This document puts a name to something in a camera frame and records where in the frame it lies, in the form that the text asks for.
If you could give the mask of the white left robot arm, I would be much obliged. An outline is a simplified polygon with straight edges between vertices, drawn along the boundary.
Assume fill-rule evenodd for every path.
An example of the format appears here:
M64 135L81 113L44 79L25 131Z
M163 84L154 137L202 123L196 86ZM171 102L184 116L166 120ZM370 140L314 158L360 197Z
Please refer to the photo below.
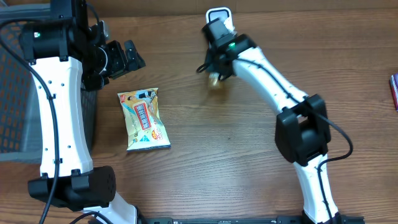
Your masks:
M81 93L100 90L145 62L131 41L110 41L103 21L90 26L89 10L85 1L52 1L50 17L29 21L20 36L42 129L40 177L29 181L29 194L47 207L92 215L99 223L144 223L140 211L117 193L113 169L93 165Z

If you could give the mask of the red purple pad pack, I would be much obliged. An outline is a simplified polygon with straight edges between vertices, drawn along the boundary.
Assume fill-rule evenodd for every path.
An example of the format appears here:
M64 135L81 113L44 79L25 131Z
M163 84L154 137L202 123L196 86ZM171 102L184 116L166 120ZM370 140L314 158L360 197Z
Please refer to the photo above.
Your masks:
M391 93L392 93L392 99L394 102L394 108L396 111L398 111L398 87L397 87L397 77L398 74L394 74L390 77L389 83L390 83L390 88L391 88Z

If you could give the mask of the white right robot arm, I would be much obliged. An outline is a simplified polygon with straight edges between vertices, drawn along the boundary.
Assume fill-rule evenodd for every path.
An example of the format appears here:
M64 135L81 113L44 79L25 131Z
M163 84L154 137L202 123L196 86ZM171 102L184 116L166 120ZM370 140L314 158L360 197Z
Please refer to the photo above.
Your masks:
M331 140L326 105L319 95L296 88L266 59L246 34L237 35L219 18L202 28L210 46L199 70L234 75L255 89L276 115L275 144L293 164L303 193L303 215L309 223L334 223L338 208L328 181Z

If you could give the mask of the white cream tube gold cap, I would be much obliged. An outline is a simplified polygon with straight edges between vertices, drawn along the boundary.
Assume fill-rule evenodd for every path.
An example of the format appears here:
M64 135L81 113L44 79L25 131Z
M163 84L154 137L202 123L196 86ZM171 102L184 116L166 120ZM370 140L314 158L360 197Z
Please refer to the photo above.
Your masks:
M219 73L211 72L208 75L208 88L210 90L220 90L223 88L223 82L219 79Z

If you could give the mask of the yellow snack packet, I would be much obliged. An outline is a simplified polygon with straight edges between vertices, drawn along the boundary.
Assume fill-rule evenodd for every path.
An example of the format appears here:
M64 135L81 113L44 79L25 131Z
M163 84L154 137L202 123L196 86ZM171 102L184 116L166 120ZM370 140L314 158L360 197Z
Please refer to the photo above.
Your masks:
M118 93L127 129L127 150L144 151L171 146L160 119L158 89Z

